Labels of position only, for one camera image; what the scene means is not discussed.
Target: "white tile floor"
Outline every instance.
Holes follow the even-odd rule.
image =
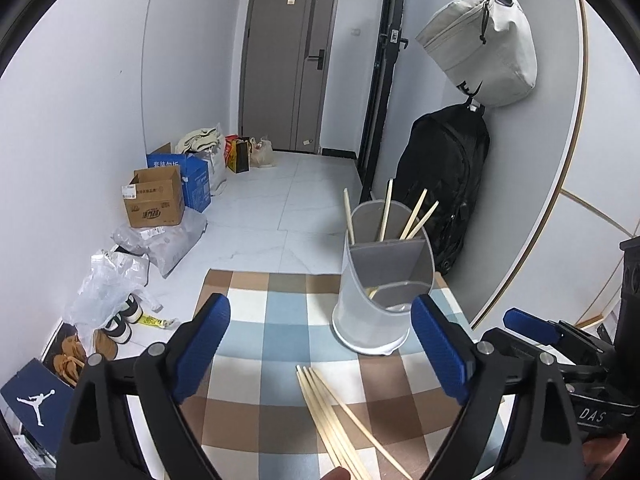
[[[360,197],[353,160],[276,152],[276,166],[228,174],[226,188],[204,211],[209,224],[196,246],[166,279],[151,266],[148,291],[162,303],[163,319],[191,320],[209,269],[299,274],[340,273],[346,228],[342,190]],[[139,355],[171,331],[132,327],[118,357]],[[151,475],[164,469],[137,399],[129,402]]]

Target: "utensil holder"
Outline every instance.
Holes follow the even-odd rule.
[[[332,315],[338,339],[366,355],[389,355],[405,342],[411,302],[433,285],[433,252],[424,228],[411,240],[399,240],[411,210],[392,201],[385,240],[378,242],[383,208],[383,200],[373,200],[351,214],[355,244],[350,246],[345,237],[340,293]]]

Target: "plaid rug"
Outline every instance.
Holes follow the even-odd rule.
[[[213,292],[231,303],[231,324],[197,394],[182,412],[228,480],[319,479],[333,468],[296,379],[318,368],[391,455],[420,478],[453,423],[447,397],[415,335],[388,357],[368,357],[334,337],[339,275],[210,270],[198,308]],[[431,296],[449,320],[468,322],[439,275]],[[341,409],[337,415],[374,480],[403,476]]]

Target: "wooden chopstick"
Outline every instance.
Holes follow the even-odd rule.
[[[331,428],[334,431],[340,446],[342,447],[345,459],[350,465],[349,469],[353,473],[353,476],[356,478],[356,480],[371,480],[369,472],[364,467],[362,460],[360,460],[360,457],[353,447],[353,444],[349,440],[346,432],[344,431],[344,428],[342,427],[338,416],[335,414],[334,410],[324,398],[324,395],[320,390],[322,386],[319,386],[319,382],[314,380],[314,377],[310,373],[309,368],[303,367],[302,371],[305,374],[306,380],[309,382],[313,393],[316,395],[316,398],[319,401],[323,412],[326,414],[329,424],[331,425]]]
[[[384,447],[382,447],[382,444],[380,444],[376,440],[376,438],[369,432],[369,430],[364,427],[364,425],[358,420],[358,418],[353,414],[353,412],[349,409],[349,407],[338,398],[338,396],[335,394],[335,392],[331,389],[331,387],[322,378],[322,374],[318,370],[315,370],[314,368],[311,368],[310,370],[311,370],[311,374],[313,376],[315,376],[316,378],[318,378],[318,380],[326,388],[326,390],[329,392],[329,394],[336,400],[336,402],[338,404],[340,404],[340,407],[344,410],[344,412],[347,414],[347,416],[353,421],[353,423],[358,427],[358,429],[364,434],[364,436],[367,437],[367,439],[370,441],[370,443],[372,443],[376,447],[376,449],[380,453],[382,453],[382,455],[387,460],[389,460],[389,462],[391,462],[391,465],[393,467],[395,467],[400,473],[402,473],[402,475],[407,477],[408,480],[413,480],[411,478],[411,475],[409,475],[409,473],[404,470],[404,468],[398,463],[398,461],[395,458],[393,458],[387,452],[387,450]]]
[[[386,184],[385,209],[382,213],[382,224],[380,224],[380,236],[378,237],[379,242],[385,239],[386,221],[389,220],[389,208],[391,206],[391,190],[393,189],[393,186],[394,186],[394,180],[390,178],[389,182]]]
[[[324,447],[326,448],[326,452],[329,454],[329,458],[331,459],[332,464],[334,465],[334,467],[344,467],[346,465],[346,462],[338,459],[338,456],[336,455],[333,443],[329,438],[329,435],[327,434],[326,423],[322,418],[322,413],[320,412],[318,405],[316,405],[315,400],[313,399],[310,387],[308,386],[308,384],[306,384],[306,378],[299,370],[296,370],[296,377],[298,378],[298,382],[300,383],[300,389],[302,390],[302,396],[305,398],[306,406],[309,409],[309,413],[311,413],[311,418],[316,425],[316,430],[318,430],[318,433],[320,434],[320,438],[324,443]]]
[[[422,202],[424,202],[424,198],[426,196],[427,196],[427,190],[425,189],[420,195],[420,198],[418,199],[418,202],[416,203],[414,210],[411,211],[411,216],[409,216],[409,219],[406,225],[404,226],[404,229],[402,230],[402,234],[400,235],[401,240],[404,240],[406,236],[409,234],[409,231],[411,230],[411,226],[414,225],[415,219],[418,216],[418,213],[420,212],[420,208],[422,207]]]
[[[415,235],[418,234],[418,231],[422,228],[424,223],[431,217],[433,212],[436,211],[436,208],[438,207],[439,203],[440,202],[436,200],[436,202],[431,206],[431,209],[427,211],[427,214],[423,216],[422,219],[418,222],[418,225],[414,228],[414,230],[409,233],[409,235],[406,238],[407,240],[411,240],[411,238],[413,238]]]
[[[351,202],[349,200],[349,190],[344,188],[344,212],[347,215],[347,231],[349,233],[349,242],[351,245],[356,243],[356,236],[353,232],[353,219],[351,219]]]

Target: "brown slipper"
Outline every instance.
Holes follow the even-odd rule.
[[[70,355],[56,355],[53,358],[53,367],[59,377],[63,378],[72,386],[76,386],[84,363],[80,359]]]
[[[65,337],[62,341],[62,353],[64,355],[71,355],[83,363],[86,361],[86,353],[82,347],[82,343],[78,339],[78,334]]]
[[[94,347],[95,351],[102,354],[107,361],[113,361],[118,355],[118,345],[103,330],[94,332]]]

